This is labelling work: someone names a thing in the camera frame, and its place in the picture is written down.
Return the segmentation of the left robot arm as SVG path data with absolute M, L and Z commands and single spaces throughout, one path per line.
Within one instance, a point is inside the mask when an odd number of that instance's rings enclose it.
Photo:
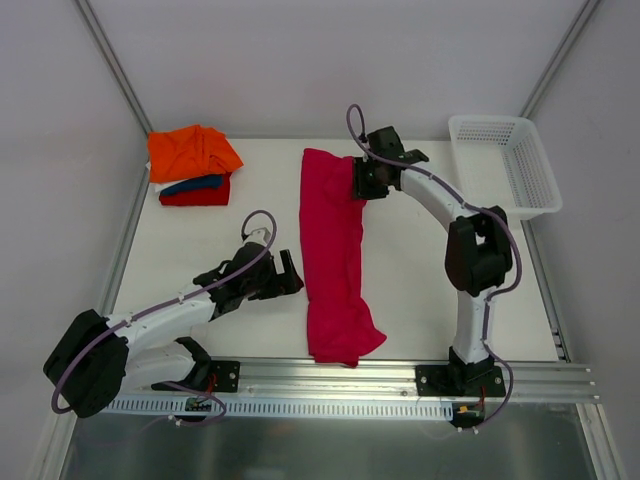
M 193 278 L 175 298 L 138 313 L 78 314 L 43 372 L 54 386 L 55 413 L 80 418 L 104 410 L 119 394 L 138 389 L 205 393 L 216 370 L 191 337 L 193 327 L 237 310 L 245 301 L 298 293 L 304 286 L 291 254 L 277 256 L 244 244 L 230 260 Z

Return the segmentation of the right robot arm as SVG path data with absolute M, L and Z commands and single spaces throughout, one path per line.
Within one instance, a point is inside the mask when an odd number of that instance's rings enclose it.
M 363 152 L 353 162 L 355 197 L 381 199 L 396 189 L 416 200 L 447 233 L 444 267 L 457 292 L 456 333 L 446 364 L 416 367 L 418 394 L 507 398 L 513 374 L 489 345 L 493 301 L 509 292 L 507 274 L 522 271 L 506 213 L 466 202 L 429 170 L 426 155 L 405 150 L 392 127 L 351 136 Z

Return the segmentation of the magenta t shirt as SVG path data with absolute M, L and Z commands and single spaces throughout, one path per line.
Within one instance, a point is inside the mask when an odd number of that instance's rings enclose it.
M 363 211 L 353 197 L 353 159 L 304 150 L 299 231 L 308 298 L 307 342 L 315 362 L 355 368 L 387 336 L 362 297 Z

